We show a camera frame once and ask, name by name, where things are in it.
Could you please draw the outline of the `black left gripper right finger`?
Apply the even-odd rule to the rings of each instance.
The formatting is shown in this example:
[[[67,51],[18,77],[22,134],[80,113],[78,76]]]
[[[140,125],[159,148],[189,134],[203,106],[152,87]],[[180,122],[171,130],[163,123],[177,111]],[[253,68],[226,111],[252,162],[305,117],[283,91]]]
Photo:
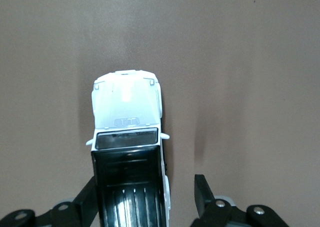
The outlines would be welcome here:
[[[194,200],[198,218],[193,227],[287,227],[270,207],[253,204],[240,210],[231,198],[214,196],[203,174],[194,176]]]

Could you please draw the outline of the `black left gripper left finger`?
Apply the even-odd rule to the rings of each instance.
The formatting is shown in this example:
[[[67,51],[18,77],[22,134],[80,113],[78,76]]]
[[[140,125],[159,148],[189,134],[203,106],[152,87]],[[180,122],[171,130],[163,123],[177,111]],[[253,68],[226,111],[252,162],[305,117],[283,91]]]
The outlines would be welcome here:
[[[0,220],[2,227],[90,227],[98,210],[95,178],[92,177],[70,201],[56,204],[42,215],[32,209],[18,209]]]

